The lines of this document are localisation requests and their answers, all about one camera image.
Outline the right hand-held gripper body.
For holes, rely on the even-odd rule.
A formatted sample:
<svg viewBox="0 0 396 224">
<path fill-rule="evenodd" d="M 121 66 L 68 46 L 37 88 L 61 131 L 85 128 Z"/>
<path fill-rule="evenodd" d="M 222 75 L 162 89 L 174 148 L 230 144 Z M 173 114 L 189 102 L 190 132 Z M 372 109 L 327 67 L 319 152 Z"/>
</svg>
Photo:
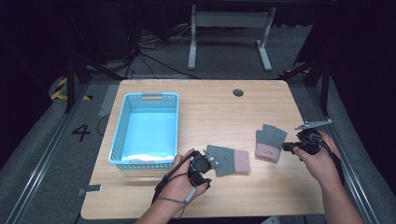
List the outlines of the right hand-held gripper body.
<svg viewBox="0 0 396 224">
<path fill-rule="evenodd" d="M 321 135 L 317 130 L 317 127 L 331 123 L 332 121 L 330 119 L 323 121 L 305 121 L 302 125 L 297 126 L 296 130 L 299 130 L 297 133 L 299 142 L 296 146 L 310 155 L 317 154 L 319 152 L 319 147 L 323 147 L 331 153 L 332 151 L 329 146 L 322 141 Z"/>
</svg>

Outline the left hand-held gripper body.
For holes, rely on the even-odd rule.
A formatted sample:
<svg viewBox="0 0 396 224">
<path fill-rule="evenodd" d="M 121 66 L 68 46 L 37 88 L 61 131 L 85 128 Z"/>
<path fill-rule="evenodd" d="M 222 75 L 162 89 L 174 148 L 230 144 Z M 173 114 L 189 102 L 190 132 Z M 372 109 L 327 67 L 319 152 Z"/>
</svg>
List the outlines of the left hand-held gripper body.
<svg viewBox="0 0 396 224">
<path fill-rule="evenodd" d="M 188 179 L 195 187 L 206 183 L 209 188 L 211 179 L 204 178 L 203 174 L 206 174 L 213 168 L 214 160 L 212 158 L 208 158 L 206 154 L 202 154 L 199 151 L 193 151 L 191 153 L 191 157 L 192 160 L 188 171 Z"/>
</svg>

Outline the grey pink fingerless glove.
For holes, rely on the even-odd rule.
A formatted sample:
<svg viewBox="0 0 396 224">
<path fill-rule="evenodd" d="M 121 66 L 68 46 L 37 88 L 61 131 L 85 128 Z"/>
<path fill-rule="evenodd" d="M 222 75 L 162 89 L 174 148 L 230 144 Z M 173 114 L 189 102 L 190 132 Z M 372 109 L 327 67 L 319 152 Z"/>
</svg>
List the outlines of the grey pink fingerless glove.
<svg viewBox="0 0 396 224">
<path fill-rule="evenodd" d="M 277 163 L 287 135 L 287 132 L 276 126 L 264 124 L 261 130 L 256 131 L 255 155 L 260 159 Z"/>
<path fill-rule="evenodd" d="M 249 153 L 245 150 L 208 145 L 205 154 L 217 176 L 245 175 L 250 172 Z"/>
</svg>

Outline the blue plastic basket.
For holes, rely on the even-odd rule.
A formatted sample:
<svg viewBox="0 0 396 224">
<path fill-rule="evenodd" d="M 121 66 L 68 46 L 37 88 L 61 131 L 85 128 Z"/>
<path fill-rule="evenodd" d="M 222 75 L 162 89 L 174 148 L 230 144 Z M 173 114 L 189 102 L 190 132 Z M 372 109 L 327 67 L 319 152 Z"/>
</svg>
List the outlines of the blue plastic basket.
<svg viewBox="0 0 396 224">
<path fill-rule="evenodd" d="M 168 169 L 177 155 L 176 92 L 124 96 L 108 161 L 119 169 Z"/>
</svg>

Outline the person's right hand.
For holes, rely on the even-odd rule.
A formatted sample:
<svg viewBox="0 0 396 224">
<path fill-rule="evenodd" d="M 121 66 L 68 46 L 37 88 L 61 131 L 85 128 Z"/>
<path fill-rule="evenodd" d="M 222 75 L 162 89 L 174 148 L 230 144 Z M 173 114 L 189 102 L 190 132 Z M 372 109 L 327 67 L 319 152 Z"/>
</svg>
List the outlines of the person's right hand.
<svg viewBox="0 0 396 224">
<path fill-rule="evenodd" d="M 298 147 L 295 147 L 293 152 L 304 162 L 308 172 L 322 188 L 335 189 L 337 186 L 343 186 L 332 157 L 325 147 L 320 146 L 319 152 L 315 155 L 310 155 Z"/>
</svg>

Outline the person's left hand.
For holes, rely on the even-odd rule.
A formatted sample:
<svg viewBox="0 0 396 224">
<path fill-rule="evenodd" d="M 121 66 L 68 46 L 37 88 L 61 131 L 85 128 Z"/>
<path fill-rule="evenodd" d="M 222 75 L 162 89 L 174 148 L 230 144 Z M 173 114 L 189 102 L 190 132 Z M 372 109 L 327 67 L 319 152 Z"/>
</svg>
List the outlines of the person's left hand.
<svg viewBox="0 0 396 224">
<path fill-rule="evenodd" d="M 189 180 L 190 155 L 193 152 L 195 149 L 192 148 L 184 156 L 177 155 L 174 159 L 172 168 L 175 171 L 170 175 L 169 182 L 157 199 L 157 202 L 163 203 L 166 208 L 175 207 L 178 211 L 205 193 L 208 188 L 207 183 L 194 186 Z"/>
</svg>

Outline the black metal stand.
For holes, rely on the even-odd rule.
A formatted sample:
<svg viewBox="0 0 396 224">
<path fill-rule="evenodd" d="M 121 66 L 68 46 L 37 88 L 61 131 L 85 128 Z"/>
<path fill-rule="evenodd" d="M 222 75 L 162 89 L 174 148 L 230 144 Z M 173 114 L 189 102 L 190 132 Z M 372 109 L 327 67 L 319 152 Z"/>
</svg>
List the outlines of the black metal stand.
<svg viewBox="0 0 396 224">
<path fill-rule="evenodd" d="M 286 81 L 307 70 L 308 73 L 304 78 L 303 83 L 306 87 L 315 88 L 318 82 L 321 81 L 319 106 L 323 115 L 328 116 L 328 95 L 331 77 L 328 68 L 329 66 L 325 59 L 315 59 L 309 63 L 304 63 L 290 71 L 283 71 L 279 75 L 277 80 Z"/>
<path fill-rule="evenodd" d="M 107 77 L 110 77 L 114 80 L 124 80 L 124 77 L 121 77 L 114 73 L 113 71 L 105 68 L 99 62 L 97 62 L 92 56 L 88 57 L 81 52 L 78 46 L 78 39 L 84 42 L 84 38 L 79 32 L 79 29 L 70 14 L 66 5 L 63 5 L 64 12 L 67 15 L 67 18 L 70 20 L 70 28 L 69 34 L 70 36 L 66 38 L 65 42 L 68 45 L 67 50 L 69 54 L 67 69 L 66 69 L 66 78 L 67 78 L 67 106 L 65 112 L 70 112 L 74 107 L 77 101 L 81 99 L 80 95 L 76 93 L 76 83 L 75 77 L 78 78 L 79 82 L 83 87 L 90 84 L 92 80 L 92 73 L 87 68 L 88 66 L 96 69 L 100 74 L 104 74 Z"/>
</svg>

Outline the small silver plate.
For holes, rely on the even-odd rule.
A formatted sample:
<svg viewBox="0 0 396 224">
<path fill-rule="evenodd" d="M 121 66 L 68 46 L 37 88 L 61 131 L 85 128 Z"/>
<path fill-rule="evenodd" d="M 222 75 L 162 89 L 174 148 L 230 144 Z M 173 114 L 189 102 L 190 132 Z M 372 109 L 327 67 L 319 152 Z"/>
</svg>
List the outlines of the small silver plate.
<svg viewBox="0 0 396 224">
<path fill-rule="evenodd" d="M 77 196 L 83 196 L 83 195 L 86 195 L 87 193 L 96 193 L 96 192 L 101 192 L 101 191 L 102 191 L 101 185 L 89 185 L 85 189 L 79 189 L 77 191 Z"/>
</svg>

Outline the yellow black floor tape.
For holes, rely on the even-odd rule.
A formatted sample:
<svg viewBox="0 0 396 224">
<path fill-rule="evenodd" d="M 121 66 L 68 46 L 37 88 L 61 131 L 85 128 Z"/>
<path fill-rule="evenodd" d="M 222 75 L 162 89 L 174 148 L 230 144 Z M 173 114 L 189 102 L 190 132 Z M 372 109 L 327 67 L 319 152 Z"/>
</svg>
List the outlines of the yellow black floor tape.
<svg viewBox="0 0 396 224">
<path fill-rule="evenodd" d="M 50 97 L 51 100 L 55 100 L 55 99 L 67 100 L 68 99 L 66 94 L 61 94 L 61 91 L 62 91 L 64 85 L 66 84 L 66 82 L 67 82 L 67 77 L 63 77 L 60 80 L 60 82 L 58 83 L 57 87 L 54 90 L 54 93 Z M 84 101 L 90 101 L 92 99 L 93 99 L 93 97 L 91 95 L 84 95 L 82 97 L 82 100 L 84 100 Z"/>
</svg>

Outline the white metal desk frame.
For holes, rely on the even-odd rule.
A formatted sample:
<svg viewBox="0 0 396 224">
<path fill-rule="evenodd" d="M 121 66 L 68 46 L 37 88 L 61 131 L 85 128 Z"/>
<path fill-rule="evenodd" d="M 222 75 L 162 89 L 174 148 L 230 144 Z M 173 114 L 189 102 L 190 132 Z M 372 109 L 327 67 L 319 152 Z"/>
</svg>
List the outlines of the white metal desk frame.
<svg viewBox="0 0 396 224">
<path fill-rule="evenodd" d="M 266 51 L 266 42 L 275 18 L 276 8 L 271 7 L 265 12 L 225 12 L 201 11 L 196 5 L 191 6 L 191 44 L 188 59 L 188 69 L 194 70 L 197 56 L 196 29 L 198 27 L 235 27 L 262 28 L 262 38 L 256 41 L 264 70 L 270 72 L 272 65 Z"/>
</svg>

